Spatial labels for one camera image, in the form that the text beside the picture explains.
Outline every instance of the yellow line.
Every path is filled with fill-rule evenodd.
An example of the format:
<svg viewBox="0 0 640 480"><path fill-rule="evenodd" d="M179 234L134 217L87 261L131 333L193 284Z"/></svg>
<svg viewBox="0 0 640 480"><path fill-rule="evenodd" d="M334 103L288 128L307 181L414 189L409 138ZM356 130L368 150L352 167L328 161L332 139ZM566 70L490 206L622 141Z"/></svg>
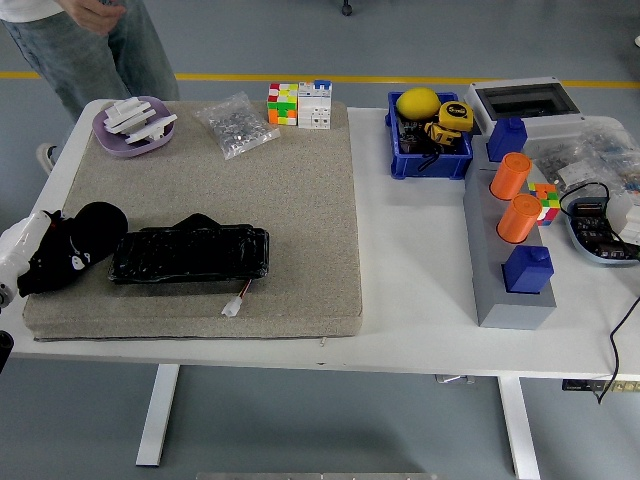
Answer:
<svg viewBox="0 0 640 480"><path fill-rule="evenodd" d="M40 78L36 72L0 72L2 80L33 80Z"/></svg>
<svg viewBox="0 0 640 480"><path fill-rule="evenodd" d="M35 72L0 72L0 80L33 80L40 78ZM436 85L469 85L473 82L499 80L497 78L472 77L416 77L371 75L281 75L281 74L214 74L177 73L176 78L185 82L299 82L316 79L334 83L417 83ZM601 89L640 89L640 82L609 80L561 80L565 87Z"/></svg>

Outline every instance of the orange cylinder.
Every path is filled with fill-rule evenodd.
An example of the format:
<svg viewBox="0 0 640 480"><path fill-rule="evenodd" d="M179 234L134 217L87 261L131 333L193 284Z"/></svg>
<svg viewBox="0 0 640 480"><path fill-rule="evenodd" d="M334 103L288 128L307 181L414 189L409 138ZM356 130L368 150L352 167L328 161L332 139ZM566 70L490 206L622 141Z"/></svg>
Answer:
<svg viewBox="0 0 640 480"><path fill-rule="evenodd" d="M517 152L507 153L502 157L489 190L500 200L511 200L522 188L531 167L531 159L526 155Z"/></svg>
<svg viewBox="0 0 640 480"><path fill-rule="evenodd" d="M498 223L498 235L505 242L521 243L542 213L542 203L533 195L519 193L509 203Z"/></svg>

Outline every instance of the gray stand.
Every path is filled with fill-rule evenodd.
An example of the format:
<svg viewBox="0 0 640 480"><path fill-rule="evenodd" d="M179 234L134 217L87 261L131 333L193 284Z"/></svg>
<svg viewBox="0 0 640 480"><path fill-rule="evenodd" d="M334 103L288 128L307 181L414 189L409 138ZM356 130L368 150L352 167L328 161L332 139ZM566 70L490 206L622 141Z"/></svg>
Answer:
<svg viewBox="0 0 640 480"><path fill-rule="evenodd" d="M502 265L515 245L502 240L496 231L508 202L497 199L489 190L499 163L489 161L487 140L478 136L473 139L473 161L465 177L464 195L478 325L534 330L553 312L556 301L551 283L539 294L506 290ZM521 245L542 246L537 226Z"/></svg>

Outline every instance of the plastic bag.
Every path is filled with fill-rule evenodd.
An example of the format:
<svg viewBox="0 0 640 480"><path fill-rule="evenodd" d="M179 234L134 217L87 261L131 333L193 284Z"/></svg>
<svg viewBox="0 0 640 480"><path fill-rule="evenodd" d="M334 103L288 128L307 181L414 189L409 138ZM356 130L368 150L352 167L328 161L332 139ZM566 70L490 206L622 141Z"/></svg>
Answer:
<svg viewBox="0 0 640 480"><path fill-rule="evenodd" d="M589 182L602 182L611 194L640 189L640 147L617 120L586 117L585 128L574 140L549 144L531 159L549 183L564 194ZM589 185L580 196L602 194Z"/></svg>
<svg viewBox="0 0 640 480"><path fill-rule="evenodd" d="M194 114L212 130L225 160L280 136L280 130L258 113L244 92Z"/></svg>

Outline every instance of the jeans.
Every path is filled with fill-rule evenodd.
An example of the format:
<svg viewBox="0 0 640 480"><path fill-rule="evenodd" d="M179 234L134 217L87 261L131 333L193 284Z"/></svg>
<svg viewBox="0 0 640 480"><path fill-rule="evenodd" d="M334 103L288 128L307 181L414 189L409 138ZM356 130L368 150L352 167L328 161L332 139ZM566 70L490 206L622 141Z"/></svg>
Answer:
<svg viewBox="0 0 640 480"><path fill-rule="evenodd" d="M118 3L127 12L105 37L79 27L66 12L34 22L3 21L29 65L74 120L96 99L179 99L175 75L143 1Z"/></svg>

